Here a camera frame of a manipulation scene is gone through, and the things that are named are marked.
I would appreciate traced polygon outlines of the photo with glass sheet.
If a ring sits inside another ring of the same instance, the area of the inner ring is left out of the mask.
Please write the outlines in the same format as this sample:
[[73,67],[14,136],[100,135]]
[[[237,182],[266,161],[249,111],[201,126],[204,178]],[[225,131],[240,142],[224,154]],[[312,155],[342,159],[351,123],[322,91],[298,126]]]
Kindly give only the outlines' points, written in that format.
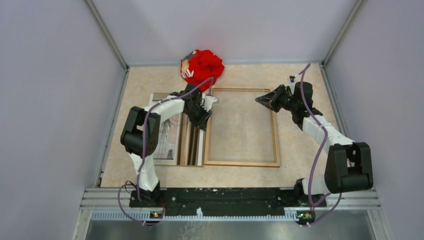
[[183,113],[182,100],[172,100],[168,94],[159,98],[158,93],[153,93],[149,106],[156,106],[151,112],[160,115],[157,146],[152,154],[154,164],[196,166],[200,131]]

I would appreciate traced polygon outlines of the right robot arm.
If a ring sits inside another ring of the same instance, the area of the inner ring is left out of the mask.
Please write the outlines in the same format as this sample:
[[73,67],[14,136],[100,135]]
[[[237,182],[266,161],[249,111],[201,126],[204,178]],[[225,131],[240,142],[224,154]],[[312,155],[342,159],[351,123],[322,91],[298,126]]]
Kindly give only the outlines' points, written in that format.
[[313,106],[313,86],[309,82],[279,85],[255,101],[277,113],[286,110],[301,131],[318,144],[309,176],[296,181],[293,200],[299,206],[319,205],[330,194],[369,190],[374,185],[371,148],[339,132]]

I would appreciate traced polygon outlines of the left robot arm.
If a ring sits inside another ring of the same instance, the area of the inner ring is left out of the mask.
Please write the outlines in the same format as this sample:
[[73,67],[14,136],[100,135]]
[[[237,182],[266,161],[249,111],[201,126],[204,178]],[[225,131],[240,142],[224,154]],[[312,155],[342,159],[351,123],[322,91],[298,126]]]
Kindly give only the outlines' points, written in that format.
[[217,103],[212,95],[203,95],[199,86],[187,84],[185,90],[172,92],[146,107],[133,106],[128,113],[120,143],[129,154],[136,173],[135,200],[154,207],[160,202],[160,181],[153,153],[159,144],[160,126],[177,114],[185,114],[198,129],[206,130]]

